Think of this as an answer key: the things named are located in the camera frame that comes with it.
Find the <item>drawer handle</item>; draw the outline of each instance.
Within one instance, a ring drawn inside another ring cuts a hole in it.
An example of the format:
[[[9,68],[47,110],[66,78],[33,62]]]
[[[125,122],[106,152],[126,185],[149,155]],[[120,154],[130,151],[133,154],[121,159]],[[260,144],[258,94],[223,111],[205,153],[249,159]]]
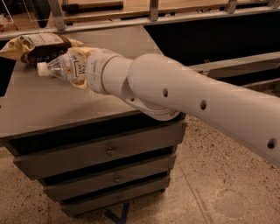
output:
[[[123,196],[121,194],[119,195],[119,201],[123,201]]]
[[[109,156],[114,156],[116,154],[116,151],[112,147],[108,147],[107,154]]]
[[[121,180],[120,180],[120,178],[118,176],[115,176],[115,182],[116,183],[120,183],[121,182]]]

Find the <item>bottle label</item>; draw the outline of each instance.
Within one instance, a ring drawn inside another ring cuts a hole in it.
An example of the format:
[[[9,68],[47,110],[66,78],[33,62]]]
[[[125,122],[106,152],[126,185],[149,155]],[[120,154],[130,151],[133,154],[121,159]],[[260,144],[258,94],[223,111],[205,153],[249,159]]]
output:
[[[86,62],[80,60],[74,60],[73,65],[75,69],[74,76],[76,78],[84,77],[86,72]]]

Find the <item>drawer front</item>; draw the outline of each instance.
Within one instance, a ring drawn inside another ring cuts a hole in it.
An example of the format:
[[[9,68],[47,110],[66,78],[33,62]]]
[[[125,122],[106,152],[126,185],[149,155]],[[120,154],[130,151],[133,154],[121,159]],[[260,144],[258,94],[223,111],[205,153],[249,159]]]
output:
[[[100,198],[85,200],[81,203],[64,205],[62,206],[62,211],[69,216],[84,214],[98,208],[114,205],[116,203],[124,202],[126,200],[131,200],[148,193],[165,189],[168,187],[169,182],[170,177],[156,179],[144,185],[135,186],[128,190],[110,193]]]
[[[14,164],[29,178],[43,179],[146,151],[180,144],[184,135],[182,122],[160,129],[150,129],[127,136],[87,143],[64,149],[51,149],[15,157]]]
[[[44,192],[54,201],[67,200],[85,193],[91,193],[103,188],[118,186],[135,179],[142,179],[160,172],[168,172],[174,167],[176,156],[174,154],[153,160],[145,160],[140,163],[123,166],[118,169],[109,170],[88,175],[84,178],[74,179],[58,185],[44,187]]]

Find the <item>metal frame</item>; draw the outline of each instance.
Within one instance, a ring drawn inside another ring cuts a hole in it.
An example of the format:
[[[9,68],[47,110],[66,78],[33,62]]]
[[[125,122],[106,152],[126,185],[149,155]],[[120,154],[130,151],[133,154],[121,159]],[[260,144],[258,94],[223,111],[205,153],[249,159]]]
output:
[[[259,13],[269,13],[280,11],[277,6],[280,4],[279,0],[270,1],[269,6],[247,8],[242,10],[235,9],[236,0],[230,0],[228,2],[228,7],[226,11],[210,11],[208,13],[179,13],[174,16],[158,16],[158,0],[150,0],[150,16],[148,18],[138,18],[131,20],[116,20],[104,23],[91,23],[91,24],[77,24],[66,26],[62,17],[62,10],[60,8],[58,0],[48,0],[52,9],[52,14],[55,17],[56,27],[29,30],[29,33],[36,32],[56,32],[56,33],[74,33],[74,32],[88,32],[97,30],[106,30],[112,28],[120,28],[134,25],[161,25],[170,23],[180,23],[201,19],[211,19],[211,18],[229,18],[229,17],[239,17],[246,15],[254,15]],[[0,41],[10,40],[18,35],[25,34],[26,31],[9,31],[0,34]]]
[[[236,5],[237,5],[237,0],[229,0],[227,6],[225,8],[225,11],[227,13],[234,13],[236,10]]]
[[[158,0],[150,0],[150,21],[158,20]]]
[[[220,60],[189,67],[213,79],[253,74],[276,68],[280,71],[280,52],[257,54],[238,59]],[[274,92],[280,93],[280,78],[254,82],[244,85],[244,87],[260,92],[273,90]]]
[[[48,2],[50,4],[51,10],[52,10],[52,15],[54,17],[55,26],[56,26],[57,30],[59,32],[64,31],[66,29],[66,25],[64,23],[59,1],[58,0],[48,0]]]

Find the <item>floor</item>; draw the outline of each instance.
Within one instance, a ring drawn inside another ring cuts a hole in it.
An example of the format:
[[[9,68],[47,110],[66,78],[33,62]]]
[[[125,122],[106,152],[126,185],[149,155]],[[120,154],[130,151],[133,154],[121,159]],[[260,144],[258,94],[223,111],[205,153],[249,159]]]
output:
[[[0,148],[0,223],[279,223],[280,170],[202,121],[188,116],[184,142],[178,146],[171,183],[129,203],[69,218],[42,193]]]

